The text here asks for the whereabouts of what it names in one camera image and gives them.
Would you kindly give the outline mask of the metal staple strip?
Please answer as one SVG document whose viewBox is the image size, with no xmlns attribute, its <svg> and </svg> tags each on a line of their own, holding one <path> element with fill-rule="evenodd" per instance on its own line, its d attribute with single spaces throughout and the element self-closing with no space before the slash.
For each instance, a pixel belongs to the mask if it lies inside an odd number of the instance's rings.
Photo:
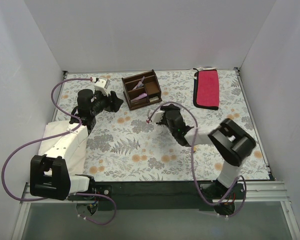
<svg viewBox="0 0 300 240">
<path fill-rule="evenodd" d="M 156 101 L 158 101 L 158 100 L 159 100 L 159 97 L 158 97 L 158 96 L 149 98 L 149 102 L 150 102 L 150 103 L 156 102 Z"/>
</svg>

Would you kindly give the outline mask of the pink highlighter marker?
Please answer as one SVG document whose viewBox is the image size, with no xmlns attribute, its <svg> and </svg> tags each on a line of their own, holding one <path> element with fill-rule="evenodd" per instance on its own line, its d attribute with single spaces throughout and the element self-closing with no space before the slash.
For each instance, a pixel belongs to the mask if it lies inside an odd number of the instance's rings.
<svg viewBox="0 0 300 240">
<path fill-rule="evenodd" d="M 131 102 L 139 101 L 139 100 L 141 100 L 141 99 L 146 98 L 147 96 L 148 96 L 148 94 L 144 92 L 144 93 L 140 94 L 139 96 L 133 98 L 133 99 L 131 100 Z"/>
</svg>

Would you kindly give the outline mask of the pink capped white pen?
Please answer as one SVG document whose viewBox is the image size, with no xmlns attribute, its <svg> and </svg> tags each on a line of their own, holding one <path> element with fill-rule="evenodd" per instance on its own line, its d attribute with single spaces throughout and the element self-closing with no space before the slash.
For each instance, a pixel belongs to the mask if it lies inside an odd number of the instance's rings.
<svg viewBox="0 0 300 240">
<path fill-rule="evenodd" d="M 133 88 L 133 90 L 139 89 L 143 87 L 143 81 L 145 80 L 145 77 L 143 76 L 142 79 L 137 83 L 137 85 Z"/>
</svg>

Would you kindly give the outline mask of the brown wooden desk organizer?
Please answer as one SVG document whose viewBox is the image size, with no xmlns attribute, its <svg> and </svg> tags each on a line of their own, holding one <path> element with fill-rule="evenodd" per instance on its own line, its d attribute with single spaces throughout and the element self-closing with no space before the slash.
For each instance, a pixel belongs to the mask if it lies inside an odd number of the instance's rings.
<svg viewBox="0 0 300 240">
<path fill-rule="evenodd" d="M 142 77 L 145 77 L 143 81 L 143 87 L 133 90 Z M 157 74 L 153 69 L 133 76 L 122 77 L 121 80 L 123 94 L 130 111 L 157 104 L 162 101 L 162 90 L 157 78 Z M 131 102 L 133 98 L 138 97 L 142 93 L 147 93 L 147 97 L 135 102 Z M 159 97 L 159 100 L 155 102 L 149 102 L 149 98 L 153 97 Z"/>
</svg>

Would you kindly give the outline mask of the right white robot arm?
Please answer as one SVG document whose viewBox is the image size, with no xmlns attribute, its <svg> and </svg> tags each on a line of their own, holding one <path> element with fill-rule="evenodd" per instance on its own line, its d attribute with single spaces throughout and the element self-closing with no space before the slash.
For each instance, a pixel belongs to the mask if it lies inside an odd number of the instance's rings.
<svg viewBox="0 0 300 240">
<path fill-rule="evenodd" d="M 250 134 L 229 118 L 215 128 L 189 126 L 183 119 L 181 109 L 174 104 L 162 105 L 148 120 L 166 126 L 177 143 L 183 147 L 214 146 L 224 160 L 216 179 L 217 195 L 222 199 L 233 195 L 234 184 L 238 181 L 242 165 L 257 145 Z"/>
</svg>

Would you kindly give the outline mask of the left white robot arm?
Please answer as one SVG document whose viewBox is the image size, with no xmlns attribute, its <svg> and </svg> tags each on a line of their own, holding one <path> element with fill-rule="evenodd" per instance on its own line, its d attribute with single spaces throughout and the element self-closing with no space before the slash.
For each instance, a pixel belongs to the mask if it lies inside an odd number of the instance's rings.
<svg viewBox="0 0 300 240">
<path fill-rule="evenodd" d="M 63 135 L 52 147 L 30 161 L 30 193 L 36 197 L 65 200 L 79 193 L 85 200 L 96 196 L 94 178 L 72 173 L 71 158 L 79 150 L 96 124 L 102 111 L 118 112 L 123 100 L 115 91 L 83 89 L 77 94 L 77 106 L 71 112 L 69 133 Z"/>
</svg>

